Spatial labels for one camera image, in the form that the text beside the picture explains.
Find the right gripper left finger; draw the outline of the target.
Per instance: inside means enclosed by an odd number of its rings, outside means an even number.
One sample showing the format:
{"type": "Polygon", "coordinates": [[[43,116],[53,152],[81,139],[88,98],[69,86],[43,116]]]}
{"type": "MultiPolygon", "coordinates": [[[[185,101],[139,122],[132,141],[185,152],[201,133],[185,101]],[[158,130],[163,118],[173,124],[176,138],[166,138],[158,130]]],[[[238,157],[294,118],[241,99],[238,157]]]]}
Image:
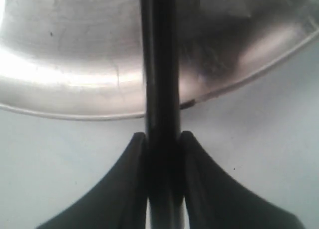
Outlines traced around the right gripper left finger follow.
{"type": "Polygon", "coordinates": [[[146,222],[145,134],[134,133],[110,171],[41,229],[143,229],[146,222]]]}

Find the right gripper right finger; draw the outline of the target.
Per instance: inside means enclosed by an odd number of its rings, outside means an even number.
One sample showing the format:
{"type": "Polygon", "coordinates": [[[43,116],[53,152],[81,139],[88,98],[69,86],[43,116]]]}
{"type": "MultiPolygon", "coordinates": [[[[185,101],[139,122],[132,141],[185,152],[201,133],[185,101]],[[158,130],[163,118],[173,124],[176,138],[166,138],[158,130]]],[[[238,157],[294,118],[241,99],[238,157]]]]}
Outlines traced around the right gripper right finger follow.
{"type": "Polygon", "coordinates": [[[184,131],[185,201],[192,229],[302,229],[287,212],[243,187],[184,131]]]}

